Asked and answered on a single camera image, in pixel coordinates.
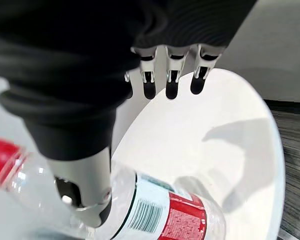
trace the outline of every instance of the gray floor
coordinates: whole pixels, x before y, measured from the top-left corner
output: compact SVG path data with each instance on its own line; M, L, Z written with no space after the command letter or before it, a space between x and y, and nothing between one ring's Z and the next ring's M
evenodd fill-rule
M300 114L277 110L272 114L280 131L286 165L281 228L300 240Z

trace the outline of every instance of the silver metal part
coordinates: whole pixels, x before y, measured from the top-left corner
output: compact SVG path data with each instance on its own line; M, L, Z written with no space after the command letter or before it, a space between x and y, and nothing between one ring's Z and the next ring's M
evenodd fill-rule
M125 74L124 74L124 80L125 80L127 83L130 82L130 74L129 74L128 71L126 71Z
M172 82L172 71L177 71L176 83L179 82L182 70L184 69L186 58L190 47L171 47L166 46L166 80L168 83Z
M155 82L155 63L157 57L157 47L151 47L147 49L132 48L132 51L141 56L140 61L140 73L143 83ZM151 78L146 78L146 72L150 72Z
M103 220L100 213L111 201L110 182L110 150L108 147L98 154L79 160L58 161L48 160L48 164L58 179L64 184L76 185L78 191L66 188L65 191L57 186L62 201L72 210L73 214L86 225L97 228ZM82 206L73 206L74 199L66 192L79 197Z
M203 79L205 80L209 72L215 67L217 60L220 58L224 50L225 47L213 47L205 44L198 44L193 76L196 79L199 78L200 68L207 68L207 71L203 76Z

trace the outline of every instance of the plastic water bottle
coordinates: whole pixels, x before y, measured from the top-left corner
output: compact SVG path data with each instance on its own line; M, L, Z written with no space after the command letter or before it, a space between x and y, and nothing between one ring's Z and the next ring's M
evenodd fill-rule
M0 140L0 190L7 191L58 232L95 240L225 239L222 211L202 196L115 161L111 183L109 217L102 226L93 229L73 216L62 202L44 158Z

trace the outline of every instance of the red label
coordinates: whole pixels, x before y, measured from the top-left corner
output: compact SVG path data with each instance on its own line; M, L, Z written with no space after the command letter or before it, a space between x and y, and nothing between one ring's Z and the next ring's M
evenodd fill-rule
M172 192L169 196L170 210L158 240L204 240L207 214L200 198L191 195L190 201Z

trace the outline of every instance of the red bottle cap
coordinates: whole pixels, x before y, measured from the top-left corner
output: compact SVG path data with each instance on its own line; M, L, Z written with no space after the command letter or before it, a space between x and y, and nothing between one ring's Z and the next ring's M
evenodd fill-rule
M14 167L15 161L12 160L12 158L16 158L16 155L19 152L19 146L0 139L0 184L3 183L11 169Z

